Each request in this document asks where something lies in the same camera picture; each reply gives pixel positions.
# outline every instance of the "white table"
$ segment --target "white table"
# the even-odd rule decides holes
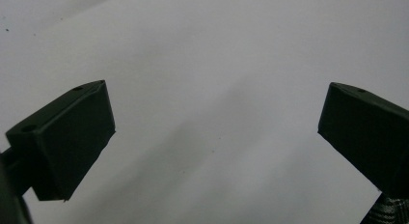
[[[317,124],[331,81],[409,107],[408,4],[0,0],[0,132],[98,79],[117,124],[35,222],[359,223],[380,192]]]

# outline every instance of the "white surface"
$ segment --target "white surface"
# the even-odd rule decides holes
[[[0,0],[0,132],[102,78],[117,124],[36,223],[359,223],[379,192],[317,123],[331,81],[409,108],[408,4]]]

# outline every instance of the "screw hole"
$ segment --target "screw hole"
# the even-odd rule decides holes
[[[36,129],[37,128],[37,126],[35,126],[35,125],[30,125],[30,126],[25,126],[21,131],[22,132],[29,132],[29,131],[32,131],[32,130],[34,130],[34,129]]]
[[[81,91],[82,89],[84,89],[84,88],[82,88],[82,87],[75,87],[74,89],[72,89],[73,91]]]

